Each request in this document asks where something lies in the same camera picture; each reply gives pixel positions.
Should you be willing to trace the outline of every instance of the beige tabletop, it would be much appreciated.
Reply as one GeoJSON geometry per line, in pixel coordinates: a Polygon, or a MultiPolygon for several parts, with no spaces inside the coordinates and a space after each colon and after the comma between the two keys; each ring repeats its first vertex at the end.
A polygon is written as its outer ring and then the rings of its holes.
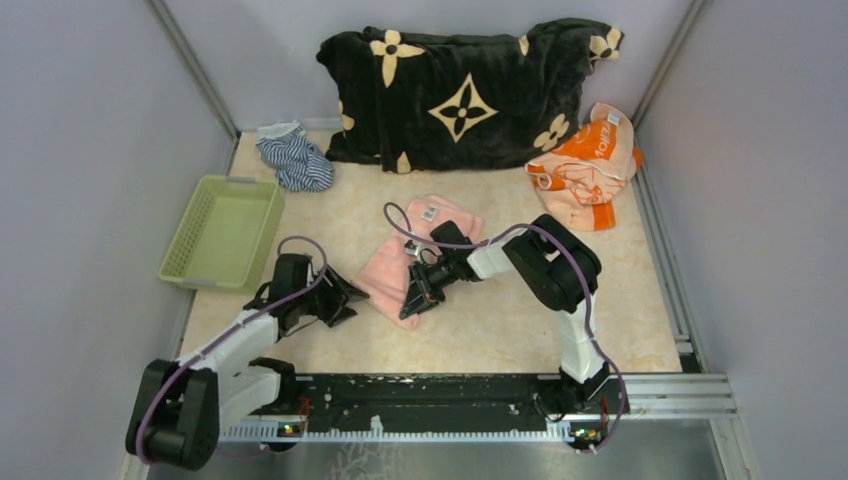
{"type": "MultiPolygon", "coordinates": [[[[325,149],[330,136],[330,132],[310,132],[308,138],[325,149]]],[[[261,162],[255,143],[255,133],[242,135],[232,175],[273,178],[274,171],[261,162]]],[[[286,193],[264,279],[273,273],[276,243],[293,234],[317,240],[336,271],[347,279],[355,277],[391,233],[382,214],[387,201],[405,207],[415,197],[440,195],[484,218],[482,238],[544,213],[522,169],[396,175],[378,166],[336,163],[335,168],[335,183],[326,192],[286,193]]],[[[614,206],[616,227],[575,232],[603,264],[596,301],[598,338],[624,371],[680,371],[630,187],[615,198],[614,206]]],[[[293,242],[284,250],[314,253],[304,243],[293,242]]],[[[447,302],[425,313],[417,330],[397,327],[363,302],[354,305],[358,316],[332,329],[318,322],[283,339],[266,356],[291,362],[297,371],[308,373],[556,371],[560,342],[551,312],[517,274],[483,283],[458,282],[446,295],[447,302]]],[[[208,342],[251,297],[198,291],[183,353],[208,342]]],[[[309,320],[301,319],[301,324],[309,320]]]]}

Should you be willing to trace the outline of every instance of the plastic bin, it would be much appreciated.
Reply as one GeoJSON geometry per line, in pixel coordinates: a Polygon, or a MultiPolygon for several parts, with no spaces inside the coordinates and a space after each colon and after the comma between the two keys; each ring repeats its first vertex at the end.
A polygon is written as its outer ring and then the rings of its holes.
{"type": "Polygon", "coordinates": [[[159,278],[191,289],[253,293],[262,280],[284,203],[274,180],[203,177],[159,278]]]}

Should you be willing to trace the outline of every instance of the striped cloth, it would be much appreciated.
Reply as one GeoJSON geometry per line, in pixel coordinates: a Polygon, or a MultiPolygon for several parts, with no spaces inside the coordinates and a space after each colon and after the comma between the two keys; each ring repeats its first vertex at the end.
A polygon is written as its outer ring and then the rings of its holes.
{"type": "Polygon", "coordinates": [[[333,164],[297,124],[277,138],[260,135],[256,148],[262,161],[277,169],[277,180],[292,192],[322,192],[333,185],[333,164]]]}

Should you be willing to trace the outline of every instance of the robotic hand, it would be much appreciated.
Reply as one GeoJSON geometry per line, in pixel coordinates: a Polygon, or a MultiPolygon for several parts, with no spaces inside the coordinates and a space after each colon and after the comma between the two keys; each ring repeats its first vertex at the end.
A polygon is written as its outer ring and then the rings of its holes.
{"type": "MultiPolygon", "coordinates": [[[[511,239],[475,250],[442,247],[434,263],[426,263],[419,257],[409,266],[409,289],[400,318],[435,308],[446,299],[443,289],[458,280],[479,282],[500,273],[517,271],[536,298],[554,311],[559,327],[562,341],[560,373],[565,385],[554,408],[581,410],[610,376],[609,365],[592,345],[585,325],[586,302],[594,302],[601,262],[589,247],[550,215],[540,216],[532,225],[551,234],[574,257],[587,280],[591,298],[584,298],[578,275],[566,258],[559,254],[552,256],[557,248],[537,231],[526,230],[511,239]]],[[[436,227],[430,236],[438,243],[472,245],[451,221],[436,227]]],[[[594,314],[589,324],[594,332],[594,314]]]]}
{"type": "Polygon", "coordinates": [[[280,255],[273,280],[259,288],[254,299],[221,334],[174,361],[151,362],[144,370],[127,429],[127,452],[142,456],[136,449],[142,419],[166,381],[198,355],[201,359],[167,389],[142,432],[141,445],[147,459],[197,470],[214,453],[222,430],[262,407],[294,404],[294,366],[257,357],[286,336],[300,317],[312,315],[334,327],[356,315],[348,303],[368,295],[327,266],[324,278],[307,294],[249,322],[246,319],[304,289],[315,279],[310,257],[280,255]],[[210,346],[214,350],[203,355],[210,346]]]}

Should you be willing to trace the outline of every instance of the gray wall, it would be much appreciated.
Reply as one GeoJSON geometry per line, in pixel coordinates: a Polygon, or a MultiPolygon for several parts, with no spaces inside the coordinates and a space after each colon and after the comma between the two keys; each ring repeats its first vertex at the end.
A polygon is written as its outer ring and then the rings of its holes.
{"type": "Polygon", "coordinates": [[[848,472],[848,6],[715,2],[640,137],[765,478],[848,472]]]}
{"type": "Polygon", "coordinates": [[[144,2],[0,2],[0,477],[117,477],[188,307],[156,272],[228,142],[144,2]]]}
{"type": "MultiPolygon", "coordinates": [[[[435,34],[510,33],[563,17],[616,25],[616,62],[585,83],[598,100],[632,113],[689,4],[682,0],[168,0],[242,130],[276,120],[338,118],[338,92],[315,61],[320,43],[367,25],[435,34]]],[[[319,126],[326,122],[311,122],[319,126]]]]}

